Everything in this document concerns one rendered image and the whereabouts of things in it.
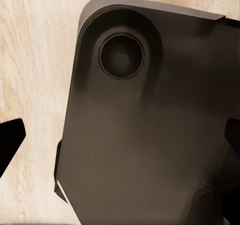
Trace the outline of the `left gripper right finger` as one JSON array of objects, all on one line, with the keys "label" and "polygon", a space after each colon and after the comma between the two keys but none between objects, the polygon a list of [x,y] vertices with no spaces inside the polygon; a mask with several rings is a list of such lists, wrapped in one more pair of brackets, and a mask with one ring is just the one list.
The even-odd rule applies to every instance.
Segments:
[{"label": "left gripper right finger", "polygon": [[228,118],[224,136],[240,158],[240,120]]}]

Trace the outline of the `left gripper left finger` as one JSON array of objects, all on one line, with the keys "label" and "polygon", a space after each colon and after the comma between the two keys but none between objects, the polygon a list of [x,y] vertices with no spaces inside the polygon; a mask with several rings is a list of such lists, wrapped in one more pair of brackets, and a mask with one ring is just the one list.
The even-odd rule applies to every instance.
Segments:
[{"label": "left gripper left finger", "polygon": [[0,178],[26,137],[21,118],[0,123]]}]

